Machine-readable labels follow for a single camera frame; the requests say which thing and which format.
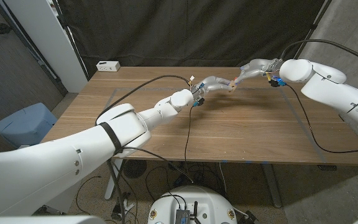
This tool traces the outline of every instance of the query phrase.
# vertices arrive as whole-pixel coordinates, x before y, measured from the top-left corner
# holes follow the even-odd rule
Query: table leg
[[[118,167],[118,169],[121,170],[122,159],[113,159],[113,160],[111,160],[111,162],[113,162]],[[119,171],[117,171],[114,168],[114,173],[116,174],[116,177],[118,178]],[[114,182],[112,181],[112,177],[110,176],[109,183],[107,184],[107,188],[106,188],[106,193],[104,194],[104,199],[110,200],[113,190],[114,190]]]
[[[261,166],[266,177],[270,194],[272,196],[273,206],[276,208],[281,208],[281,197],[280,192],[278,191],[276,177],[274,176],[273,166],[271,164],[261,164]]]

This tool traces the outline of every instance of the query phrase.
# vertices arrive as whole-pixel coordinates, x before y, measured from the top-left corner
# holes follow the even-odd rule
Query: white electrical outlet
[[[117,61],[100,61],[96,65],[98,71],[101,72],[116,72],[119,70],[120,65]]]

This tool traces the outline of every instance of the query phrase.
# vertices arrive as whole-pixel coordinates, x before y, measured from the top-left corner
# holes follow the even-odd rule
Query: black cable
[[[119,169],[117,167],[117,165],[115,163],[113,163],[114,167],[116,168],[117,172],[119,172]],[[135,196],[135,201],[136,201],[136,212],[135,212],[135,219],[137,219],[137,197],[136,197],[136,193],[134,191],[134,189],[131,187],[131,185],[128,183],[128,181],[124,178],[124,176],[121,176],[121,178],[124,180],[124,182],[128,185],[128,187],[130,188],[130,190],[132,191],[132,193],[134,193]]]
[[[338,43],[335,43],[333,41],[330,41],[330,40],[321,40],[321,39],[308,39],[308,40],[300,40],[300,41],[297,41],[297,42],[294,42],[290,45],[288,45],[282,52],[281,56],[280,56],[280,59],[283,59],[287,50],[290,49],[291,47],[293,47],[294,45],[297,45],[297,44],[301,44],[301,43],[304,43],[304,42],[321,42],[321,43],[325,43],[325,44],[331,44],[335,47],[339,47],[340,49],[342,50],[345,50],[349,53],[351,53],[352,55],[355,55],[358,57],[358,52],[355,52],[354,50],[352,49],[349,49],[341,44],[338,44]]]
[[[156,80],[158,80],[158,79],[160,79],[160,78],[165,78],[165,77],[180,78],[180,79],[186,81],[186,84],[187,84],[188,86],[190,86],[189,81],[188,81],[186,78],[180,77],[180,76],[178,76],[178,75],[162,75],[162,76],[159,76],[159,77],[157,77],[157,78],[153,78],[152,80],[149,80],[149,81],[147,81],[147,82],[145,82],[145,83],[139,85],[138,87],[134,88],[134,89],[131,90],[129,93],[125,94],[123,97],[121,97],[120,99],[116,100],[114,103],[112,103],[112,104],[111,104],[110,106],[108,106],[106,109],[104,109],[104,110],[99,114],[99,116],[96,118],[96,121],[94,122],[94,125],[95,125],[95,126],[97,125],[96,122],[97,122],[98,118],[99,118],[102,114],[104,114],[106,111],[110,110],[113,106],[115,106],[115,105],[116,105],[117,103],[119,103],[121,100],[127,98],[129,95],[133,94],[133,92],[135,92],[136,90],[142,88],[143,86],[145,86],[145,85],[147,85],[147,84],[149,84],[149,83],[151,83],[151,82],[154,82],[154,81],[156,81]]]
[[[150,155],[153,155],[153,156],[155,156],[155,157],[158,157],[158,158],[160,158],[160,159],[162,159],[162,160],[164,160],[164,161],[167,161],[167,162],[168,162],[169,164],[171,164],[171,166],[173,166],[177,171],[179,171],[179,172],[181,172],[182,174],[184,174],[185,176],[187,176],[187,178],[191,181],[191,183],[194,183],[193,179],[191,179],[191,177],[190,177],[188,174],[186,174],[185,172],[183,172],[181,169],[179,169],[177,166],[175,166],[171,161],[168,161],[166,158],[163,158],[163,157],[161,157],[161,156],[159,156],[159,155],[157,155],[157,154],[155,154],[155,153],[149,152],[149,151],[147,151],[147,150],[145,150],[145,149],[141,149],[141,148],[138,148],[138,147],[127,147],[127,146],[125,146],[125,147],[123,147],[123,149],[137,149],[137,150],[140,150],[140,151],[142,151],[142,152],[149,153]]]
[[[78,194],[80,194],[80,190],[81,190],[82,186],[84,186],[85,183],[87,183],[88,181],[90,181],[90,180],[93,179],[93,178],[101,178],[101,176],[95,176],[95,177],[89,178],[88,180],[86,180],[85,182],[83,182],[83,183],[81,184],[81,187],[80,187],[80,188],[78,189],[78,191],[77,191],[77,195],[75,196],[75,203],[77,204],[77,207],[78,207],[78,209],[79,209],[81,212],[80,212],[80,213],[77,213],[76,215],[81,214],[81,213],[87,213],[88,215],[91,215],[89,212],[86,212],[86,211],[82,210],[82,209],[80,208],[80,206],[78,205]]]
[[[295,93],[296,98],[298,99],[299,104],[300,104],[301,107],[302,107],[303,113],[305,114],[306,120],[308,121],[308,125],[309,125],[309,129],[310,129],[311,136],[313,137],[314,142],[316,143],[316,145],[317,145],[320,149],[322,149],[322,150],[324,150],[324,151],[326,151],[326,152],[330,152],[330,153],[350,153],[350,152],[358,152],[358,149],[349,150],[349,151],[338,151],[338,152],[336,152],[336,151],[330,151],[330,150],[328,150],[328,149],[325,149],[325,148],[321,147],[321,146],[317,143],[317,140],[316,140],[316,138],[315,138],[315,136],[314,136],[313,130],[312,130],[311,125],[310,125],[310,121],[309,121],[308,115],[306,114],[306,110],[305,110],[305,108],[303,107],[302,102],[301,102],[301,100],[299,99],[298,94],[296,93],[296,91],[295,91],[290,85],[286,84],[286,86],[290,87],[290,88],[292,89],[292,91]]]
[[[156,170],[156,169],[159,169],[159,168],[162,168],[162,169],[165,170],[165,174],[166,174],[165,176],[166,176],[166,178],[167,178],[167,185],[168,185],[168,193],[169,193],[170,195],[172,195],[172,193],[171,193],[171,191],[170,191],[171,186],[169,185],[169,181],[168,181],[168,170],[167,170],[167,168],[162,167],[162,166],[155,167],[154,169],[152,169],[152,170],[149,171],[149,173],[146,175],[146,179],[145,179],[146,189],[147,189],[147,191],[148,191],[150,197],[153,199],[153,202],[155,202],[155,199],[154,199],[153,195],[152,195],[151,192],[150,192],[149,185],[147,184],[147,178],[149,177],[150,173],[151,173],[153,170]],[[175,198],[175,200],[178,202],[179,209],[181,209],[181,208],[180,208],[180,203],[179,203],[178,199],[177,199],[175,196],[174,196],[174,198]]]
[[[185,146],[185,169],[188,172],[187,169],[187,158],[186,158],[186,151],[187,151],[187,144],[189,142],[189,137],[190,137],[190,127],[191,127],[191,110],[194,108],[194,106],[191,106],[190,108],[190,112],[189,112],[189,131],[187,132],[187,140],[186,140],[186,146]]]
[[[194,91],[193,93],[191,93],[191,94],[195,94],[198,90],[200,90],[200,86],[198,87],[198,89],[196,89],[196,91]]]
[[[135,216],[135,215],[134,215],[132,212],[130,212],[130,211],[127,211],[127,213],[129,213],[129,214]],[[135,223],[136,223],[136,221],[139,223],[139,220],[138,220],[137,217],[135,216]]]
[[[225,191],[224,191],[224,187],[223,187],[223,181],[222,179],[220,178],[219,175],[217,175],[216,172],[213,172],[212,169],[210,168],[210,166],[205,166],[206,168],[208,168],[208,170],[201,170],[201,169],[198,169],[198,170],[192,170],[193,167],[195,167],[197,165],[192,165],[189,167],[189,172],[201,172],[201,171],[204,171],[204,172],[209,172],[211,174],[213,174],[215,176],[215,179],[216,179],[216,185],[218,186],[218,189],[215,190],[217,192],[220,192],[221,195],[227,197]]]
[[[114,182],[114,186],[117,188],[118,201],[119,201],[119,206],[121,209],[121,223],[125,224],[124,199],[122,198],[121,189],[119,188],[118,180],[117,180],[116,174],[114,173],[114,168],[111,165],[111,159],[108,159],[106,161],[106,164],[109,167],[110,175],[112,177],[112,181]]]
[[[185,200],[182,196],[180,196],[180,195],[163,195],[163,196],[159,197],[158,199],[160,199],[160,198],[165,198],[165,197],[180,197],[180,198],[184,201],[184,203],[185,203],[185,210],[187,209],[186,200]]]

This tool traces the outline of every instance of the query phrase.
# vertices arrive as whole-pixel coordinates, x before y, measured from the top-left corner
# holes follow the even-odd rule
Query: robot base
[[[179,195],[186,200],[185,203],[180,197],[163,197],[170,195],[165,193],[156,200],[149,213],[148,224],[169,224],[169,223],[237,223],[233,206],[222,195],[206,187],[187,185],[171,190],[172,195]]]

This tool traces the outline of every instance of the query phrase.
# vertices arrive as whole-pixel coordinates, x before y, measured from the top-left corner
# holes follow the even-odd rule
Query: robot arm
[[[181,109],[199,102],[208,91],[230,90],[220,78],[207,78],[193,87],[135,113],[130,104],[111,108],[97,126],[42,144],[0,153],[0,216],[31,215],[44,203],[97,169],[113,155],[135,152],[121,146],[142,147],[150,131],[170,122]]]
[[[335,68],[305,59],[292,59],[283,63],[278,59],[255,59],[242,68],[245,69],[234,80],[236,84],[246,78],[280,70],[279,75],[283,81],[305,83],[301,89],[305,96],[347,113],[358,122],[358,89],[344,84],[346,75]]]

